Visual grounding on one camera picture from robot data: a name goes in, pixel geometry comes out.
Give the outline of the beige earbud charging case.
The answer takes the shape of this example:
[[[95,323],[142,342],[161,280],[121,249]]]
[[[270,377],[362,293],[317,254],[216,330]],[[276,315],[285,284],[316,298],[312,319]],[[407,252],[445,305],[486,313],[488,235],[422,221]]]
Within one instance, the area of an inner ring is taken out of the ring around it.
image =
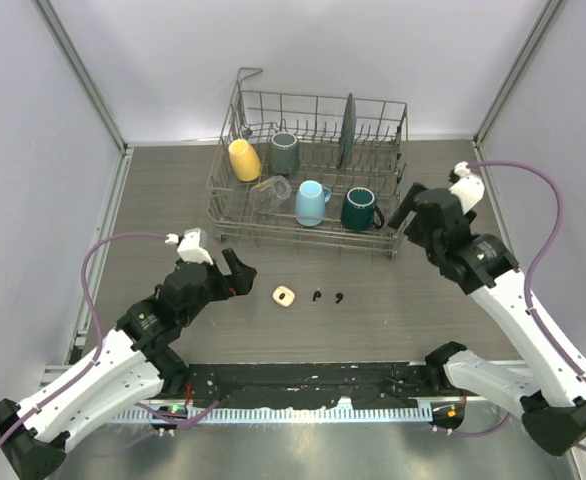
[[[289,308],[295,301],[295,293],[285,286],[278,286],[272,293],[272,299],[283,308]]]

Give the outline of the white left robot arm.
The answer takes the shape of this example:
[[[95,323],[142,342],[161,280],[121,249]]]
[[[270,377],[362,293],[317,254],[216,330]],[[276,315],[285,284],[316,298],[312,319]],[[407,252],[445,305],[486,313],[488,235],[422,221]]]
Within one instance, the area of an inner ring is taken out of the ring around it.
[[[257,276],[233,249],[222,254],[228,274],[208,255],[181,256],[89,354],[37,393],[0,401],[0,448],[19,478],[48,477],[89,433],[128,406],[184,391],[188,366],[171,343],[209,303],[249,294]]]

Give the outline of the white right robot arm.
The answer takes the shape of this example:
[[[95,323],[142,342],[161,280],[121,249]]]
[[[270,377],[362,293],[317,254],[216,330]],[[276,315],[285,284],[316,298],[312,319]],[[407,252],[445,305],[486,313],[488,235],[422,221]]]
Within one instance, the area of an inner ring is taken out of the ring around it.
[[[427,356],[424,380],[438,395],[456,388],[484,397],[519,418],[545,452],[561,456],[586,438],[586,359],[536,299],[525,299],[524,272],[504,243],[472,233],[473,208],[483,194],[476,177],[449,188],[414,183],[388,225],[402,228],[444,278],[489,314],[531,374],[449,342]]]

